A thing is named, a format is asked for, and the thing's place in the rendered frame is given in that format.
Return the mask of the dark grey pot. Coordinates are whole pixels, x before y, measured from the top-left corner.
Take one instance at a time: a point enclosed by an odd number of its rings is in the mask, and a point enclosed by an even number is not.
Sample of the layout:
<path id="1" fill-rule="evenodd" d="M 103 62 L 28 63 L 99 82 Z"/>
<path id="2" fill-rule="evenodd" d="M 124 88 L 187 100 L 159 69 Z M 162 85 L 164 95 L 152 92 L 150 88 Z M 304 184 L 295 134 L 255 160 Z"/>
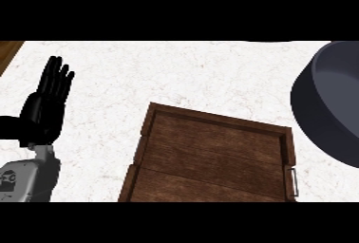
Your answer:
<path id="1" fill-rule="evenodd" d="M 292 83 L 289 106 L 317 148 L 359 168 L 359 41 L 319 49 Z"/>

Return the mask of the brown wooden tray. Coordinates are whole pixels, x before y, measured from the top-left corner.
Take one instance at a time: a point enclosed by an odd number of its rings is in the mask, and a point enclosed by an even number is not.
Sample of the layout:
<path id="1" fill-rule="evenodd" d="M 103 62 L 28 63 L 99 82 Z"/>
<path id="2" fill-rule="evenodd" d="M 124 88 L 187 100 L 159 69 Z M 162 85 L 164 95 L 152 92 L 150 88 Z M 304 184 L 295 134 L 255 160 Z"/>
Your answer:
<path id="1" fill-rule="evenodd" d="M 294 202 L 291 129 L 150 103 L 119 202 Z"/>

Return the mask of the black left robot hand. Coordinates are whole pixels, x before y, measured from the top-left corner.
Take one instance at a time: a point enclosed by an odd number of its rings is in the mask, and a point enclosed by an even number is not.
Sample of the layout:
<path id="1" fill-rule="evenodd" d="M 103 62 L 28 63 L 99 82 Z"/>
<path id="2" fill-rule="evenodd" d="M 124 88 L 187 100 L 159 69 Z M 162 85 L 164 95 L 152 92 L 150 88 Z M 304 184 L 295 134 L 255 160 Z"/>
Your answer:
<path id="1" fill-rule="evenodd" d="M 29 94 L 17 117 L 0 116 L 0 140 L 17 140 L 19 147 L 50 145 L 59 138 L 74 72 L 50 56 L 37 91 Z"/>

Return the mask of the brown wooden panel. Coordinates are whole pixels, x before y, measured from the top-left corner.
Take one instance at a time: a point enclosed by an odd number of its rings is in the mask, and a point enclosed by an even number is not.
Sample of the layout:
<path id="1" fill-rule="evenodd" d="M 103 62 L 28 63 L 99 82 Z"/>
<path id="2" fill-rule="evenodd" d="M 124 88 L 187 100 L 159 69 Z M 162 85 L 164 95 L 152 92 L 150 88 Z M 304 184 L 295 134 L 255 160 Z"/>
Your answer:
<path id="1" fill-rule="evenodd" d="M 4 70 L 22 45 L 22 41 L 0 41 L 0 76 L 4 73 Z"/>

